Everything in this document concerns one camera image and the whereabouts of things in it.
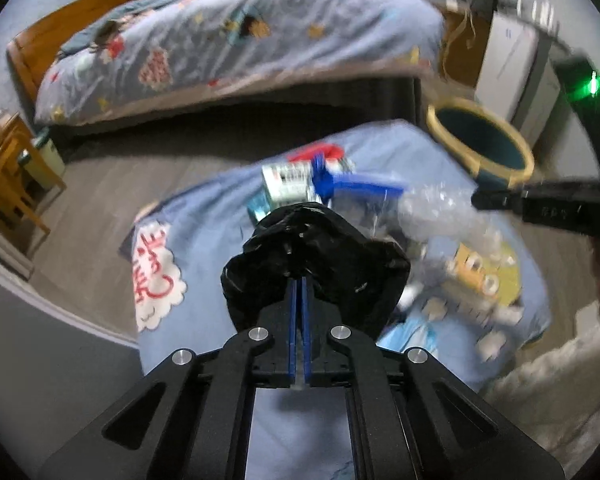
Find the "bedsheet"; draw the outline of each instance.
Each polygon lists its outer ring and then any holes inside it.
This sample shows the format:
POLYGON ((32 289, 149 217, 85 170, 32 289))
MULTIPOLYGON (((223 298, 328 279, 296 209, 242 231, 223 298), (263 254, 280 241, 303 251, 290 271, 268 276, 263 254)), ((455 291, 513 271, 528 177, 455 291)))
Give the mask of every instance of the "bedsheet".
POLYGON ((101 46, 59 59, 40 85, 36 123, 79 126, 306 81, 422 76, 436 64, 444 27, 425 0, 155 7, 120 17, 101 46))
MULTIPOLYGON (((413 187, 440 182, 475 187, 442 147, 404 121, 364 124, 326 142, 341 145, 359 171, 389 172, 413 187)), ((177 348, 200 354, 220 348, 235 334, 220 275, 253 232, 245 204, 261 189, 260 167, 261 163, 223 173, 165 200, 136 223, 128 256, 145 373, 177 348)), ((501 327, 506 341, 499 355, 481 362, 474 348, 493 323, 482 327, 450 312, 430 324, 439 332, 438 359, 474 389, 497 375, 513 352, 550 322, 536 264, 506 219, 494 214, 494 222, 520 260, 524 305, 515 326, 501 327)), ((439 244, 436 250, 443 249, 439 244)), ((350 461, 341 388, 257 391, 247 479, 351 478, 350 461)))

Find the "yellow oval basket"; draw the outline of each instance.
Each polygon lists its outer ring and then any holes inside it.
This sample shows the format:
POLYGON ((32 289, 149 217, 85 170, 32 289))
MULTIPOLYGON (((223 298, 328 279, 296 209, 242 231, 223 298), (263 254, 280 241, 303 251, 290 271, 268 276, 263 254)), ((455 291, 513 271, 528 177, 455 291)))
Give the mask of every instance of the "yellow oval basket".
POLYGON ((534 156, 520 132, 474 101, 451 98, 430 105, 427 125, 481 186, 513 187, 534 172, 534 156))

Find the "trash bin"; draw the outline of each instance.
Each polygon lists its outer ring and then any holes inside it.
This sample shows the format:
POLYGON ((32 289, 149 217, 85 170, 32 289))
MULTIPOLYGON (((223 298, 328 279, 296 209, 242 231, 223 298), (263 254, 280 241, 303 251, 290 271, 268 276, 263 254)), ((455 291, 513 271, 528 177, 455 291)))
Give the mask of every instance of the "trash bin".
POLYGON ((430 105, 427 125, 480 186, 507 189, 534 171, 534 156, 519 131, 476 102, 453 98, 430 105))
MULTIPOLYGON (((31 141, 34 148, 36 148, 43 160, 46 162, 48 167, 57 174, 58 176, 62 176, 64 173, 64 161, 62 157, 56 150, 56 146, 54 142, 49 137, 49 129, 44 128, 37 134, 36 138, 31 141)), ((27 152, 27 150, 23 150, 18 158, 18 164, 24 168, 24 170, 30 174, 30 176, 35 180, 43 189, 48 190, 51 189, 55 183, 49 179, 48 176, 44 173, 40 165, 32 160, 31 155, 27 152)))

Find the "fluffy white fabric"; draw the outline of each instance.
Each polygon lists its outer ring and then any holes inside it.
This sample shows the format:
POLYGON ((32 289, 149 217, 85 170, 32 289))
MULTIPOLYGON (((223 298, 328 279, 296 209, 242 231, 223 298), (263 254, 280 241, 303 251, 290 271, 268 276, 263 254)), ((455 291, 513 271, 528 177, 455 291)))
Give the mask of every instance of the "fluffy white fabric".
POLYGON ((513 370, 485 399, 571 478, 600 443, 600 327, 513 370))

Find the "silver screw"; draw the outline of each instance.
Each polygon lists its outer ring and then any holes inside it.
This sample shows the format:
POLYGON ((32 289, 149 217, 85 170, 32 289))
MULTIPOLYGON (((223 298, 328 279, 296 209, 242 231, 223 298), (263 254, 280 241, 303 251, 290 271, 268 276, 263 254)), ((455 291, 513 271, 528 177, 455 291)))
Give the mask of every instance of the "silver screw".
POLYGON ((427 353, 422 348, 412 348, 407 352, 407 357, 409 361, 419 365, 427 360, 427 353))
POLYGON ((189 350, 178 350, 171 356, 171 360, 177 365, 185 365, 193 359, 193 354, 189 350))
POLYGON ((331 329, 331 335, 336 339, 346 339, 351 335, 351 329, 348 326, 336 325, 331 329))
POLYGON ((269 330, 261 326, 249 330, 249 339, 253 339, 254 341, 262 341, 263 339, 266 339, 267 336, 269 336, 269 330))

